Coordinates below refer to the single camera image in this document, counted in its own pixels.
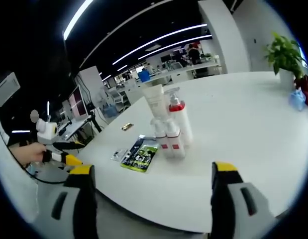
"human hand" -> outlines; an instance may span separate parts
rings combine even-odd
[[[46,147],[40,143],[33,143],[23,147],[10,149],[12,154],[22,165],[30,162],[42,162],[43,152],[46,152]]]

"snack package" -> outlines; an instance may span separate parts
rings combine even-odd
[[[155,138],[139,137],[120,165],[134,171],[146,172],[158,147],[159,144]]]

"green plant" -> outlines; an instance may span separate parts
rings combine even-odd
[[[299,45],[296,41],[289,41],[285,36],[280,36],[273,32],[274,41],[271,45],[266,45],[265,50],[268,55],[265,58],[268,60],[269,65],[273,65],[275,74],[278,74],[280,68],[293,72],[296,79],[302,77],[302,70],[299,66],[301,61],[305,61],[298,51]]]

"white pot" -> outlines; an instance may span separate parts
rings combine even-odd
[[[280,69],[279,74],[280,74],[280,82],[282,88],[287,91],[293,91],[295,89],[294,87],[295,76],[293,72]]]

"desk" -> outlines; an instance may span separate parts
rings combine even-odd
[[[208,67],[214,67],[214,66],[219,66],[218,63],[214,63],[214,62],[207,62],[207,63],[202,63],[202,64],[197,64],[197,65],[193,65],[193,66],[187,66],[184,68],[180,68],[174,71],[169,71],[166,73],[161,73],[161,74],[156,74],[154,77],[151,77],[149,81],[144,82],[144,84],[148,84],[148,83],[152,83],[153,81],[156,81],[158,79],[161,78],[165,78],[167,76],[176,76],[178,74],[181,73],[187,73],[189,71],[193,71],[193,70],[197,70],[197,69],[201,69],[201,68],[208,68]]]
[[[125,209],[171,228],[211,232],[211,163],[232,163],[269,201],[274,216],[300,192],[308,172],[308,108],[288,104],[273,72],[210,76],[180,87],[194,142],[184,160],[160,151],[146,173],[122,168],[110,157],[153,135],[144,98],[116,118],[78,154],[95,166],[96,188]],[[126,123],[134,126],[122,131]]]
[[[81,127],[83,127],[87,122],[89,122],[89,119],[92,118],[92,116],[86,116],[85,119],[81,119],[81,120],[76,120],[73,119],[72,120],[72,124],[70,124],[69,126],[67,126],[66,131],[61,135],[61,138],[64,140],[69,140],[74,134],[75,132],[80,129]]]

